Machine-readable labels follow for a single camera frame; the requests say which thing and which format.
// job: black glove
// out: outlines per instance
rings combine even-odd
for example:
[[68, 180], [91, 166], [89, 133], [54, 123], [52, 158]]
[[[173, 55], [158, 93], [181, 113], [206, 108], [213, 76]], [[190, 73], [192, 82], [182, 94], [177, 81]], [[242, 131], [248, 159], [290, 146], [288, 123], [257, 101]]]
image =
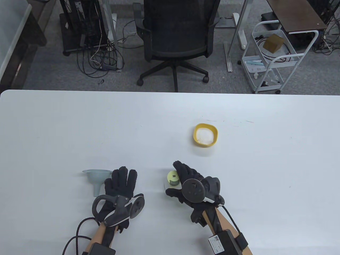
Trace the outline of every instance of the black glove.
[[[195, 169], [188, 167], [186, 164], [181, 163], [180, 161], [175, 161], [173, 163], [174, 168], [177, 171], [178, 177], [180, 178], [180, 182], [183, 183], [188, 179], [197, 179], [201, 181], [204, 177], [198, 173]], [[217, 204], [212, 204], [209, 202], [201, 202], [201, 203], [192, 203], [188, 201], [182, 194], [182, 190], [169, 188], [165, 191], [165, 193], [170, 197], [176, 197], [181, 203], [186, 203], [190, 207], [194, 209], [191, 214], [191, 220], [194, 223], [200, 223], [202, 226], [206, 225], [206, 222], [202, 216], [203, 211], [209, 210], [211, 208], [217, 207]]]
[[[121, 167], [112, 172], [111, 178], [105, 180], [105, 194], [110, 196], [122, 195], [127, 197], [129, 200], [133, 197], [133, 191], [136, 186], [137, 172], [131, 169], [128, 176], [128, 169]], [[106, 201], [98, 213], [96, 220], [102, 222], [105, 217], [115, 210], [115, 206], [112, 202]], [[118, 225], [118, 230], [122, 233], [123, 229], [128, 228], [129, 220], [125, 220]], [[109, 246], [114, 235], [115, 227], [107, 227], [102, 245]]]

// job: gray carpet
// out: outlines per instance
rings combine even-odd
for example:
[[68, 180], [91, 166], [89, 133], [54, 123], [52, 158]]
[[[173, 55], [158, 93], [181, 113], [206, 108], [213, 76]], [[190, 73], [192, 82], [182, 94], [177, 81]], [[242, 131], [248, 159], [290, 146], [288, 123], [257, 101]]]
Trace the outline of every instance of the gray carpet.
[[[222, 1], [219, 7], [220, 16], [230, 17], [232, 12], [240, 12], [239, 1]], [[254, 0], [252, 11], [248, 18], [246, 35], [250, 34], [253, 26], [260, 21], [262, 13], [271, 9], [266, 0]], [[24, 89], [42, 90], [101, 90], [101, 91], [157, 91], [173, 92], [173, 78], [171, 68], [164, 69], [144, 79], [144, 86], [136, 86], [139, 75], [157, 65], [158, 61], [148, 63], [144, 60], [143, 48], [124, 49], [122, 55], [125, 67], [121, 73], [109, 72], [105, 77], [92, 79], [82, 74], [76, 65], [76, 54], [65, 57], [62, 54], [63, 44], [59, 24], [59, 13], [62, 12], [57, 1], [50, 21], [46, 27], [45, 35], [48, 43], [39, 48], [32, 63]], [[132, 18], [118, 16], [117, 34], [121, 38], [122, 27]], [[126, 27], [126, 31], [135, 31], [134, 24]], [[202, 83], [201, 74], [178, 68], [179, 92], [199, 93], [251, 93], [249, 83], [241, 66], [236, 64], [242, 51], [238, 44], [232, 53], [233, 72], [228, 73], [225, 63], [223, 42], [231, 41], [233, 30], [216, 29], [214, 34], [214, 52], [209, 58], [199, 57], [189, 62], [209, 72], [210, 81]], [[136, 35], [129, 37], [125, 47], [142, 44]], [[340, 95], [340, 51], [330, 56], [322, 54], [309, 54], [302, 61], [293, 77], [283, 90], [283, 94], [304, 95]], [[288, 76], [289, 69], [281, 69], [283, 77]]]

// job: chair base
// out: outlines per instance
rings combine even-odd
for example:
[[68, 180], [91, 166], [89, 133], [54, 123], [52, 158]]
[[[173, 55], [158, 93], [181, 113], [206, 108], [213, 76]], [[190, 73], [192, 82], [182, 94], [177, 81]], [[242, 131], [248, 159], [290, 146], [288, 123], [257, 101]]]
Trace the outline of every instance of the chair base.
[[177, 84], [177, 67], [181, 66], [184, 68], [187, 68], [189, 70], [204, 74], [204, 78], [203, 78], [203, 83], [208, 83], [209, 82], [209, 73], [206, 70], [203, 70], [197, 66], [194, 66], [188, 62], [185, 61], [179, 61], [179, 60], [167, 60], [164, 61], [162, 63], [160, 63], [159, 65], [151, 68], [150, 70], [146, 71], [145, 73], [142, 73], [139, 77], [139, 80], [137, 81], [137, 85], [138, 86], [143, 86], [144, 81], [143, 78], [146, 76], [149, 76], [155, 72], [158, 72], [166, 67], [171, 67], [172, 68], [172, 74], [173, 74], [173, 82], [175, 85], [175, 92], [178, 92], [178, 84]]

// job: white cart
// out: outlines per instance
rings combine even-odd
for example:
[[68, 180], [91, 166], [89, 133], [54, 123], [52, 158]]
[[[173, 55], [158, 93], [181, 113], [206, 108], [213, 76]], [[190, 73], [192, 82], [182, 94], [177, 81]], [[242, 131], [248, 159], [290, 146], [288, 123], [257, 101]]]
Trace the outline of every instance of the white cart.
[[[281, 30], [282, 27], [281, 25], [277, 30], [270, 31], [264, 30], [256, 32], [258, 26], [271, 23], [279, 23], [279, 21], [278, 20], [262, 21], [254, 27], [241, 60], [241, 65], [243, 66], [246, 72], [252, 90], [254, 91], [255, 94], [257, 94], [259, 91], [266, 90], [276, 90], [275, 93], [280, 94], [319, 35], [319, 32], [317, 30], [290, 32], [289, 34], [310, 32], [314, 33], [314, 38], [310, 42], [306, 50], [303, 53], [296, 53], [293, 46], [289, 42], [287, 36], [285, 35], [284, 31]], [[274, 56], [271, 55], [270, 57], [264, 53], [262, 45], [258, 45], [259, 41], [258, 38], [262, 37], [266, 38], [273, 34], [276, 34], [284, 39], [284, 45], [282, 45], [281, 48], [284, 48], [283, 50], [285, 49], [288, 50], [288, 52], [280, 54], [279, 53], [280, 51], [278, 51], [279, 54], [276, 54]], [[246, 56], [246, 53], [249, 49], [249, 45], [251, 43], [255, 44], [255, 50], [257, 54], [256, 56]], [[292, 72], [284, 81], [280, 75], [279, 68], [292, 66], [294, 67]]]

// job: gray funnel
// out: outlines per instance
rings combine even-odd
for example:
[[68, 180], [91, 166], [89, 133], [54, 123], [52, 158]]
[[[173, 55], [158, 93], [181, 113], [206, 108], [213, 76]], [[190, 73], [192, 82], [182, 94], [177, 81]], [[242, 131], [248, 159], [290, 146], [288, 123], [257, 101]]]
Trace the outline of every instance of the gray funnel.
[[88, 181], [93, 184], [93, 196], [99, 196], [100, 187], [107, 178], [111, 177], [112, 171], [103, 169], [88, 169], [84, 170], [86, 173]]

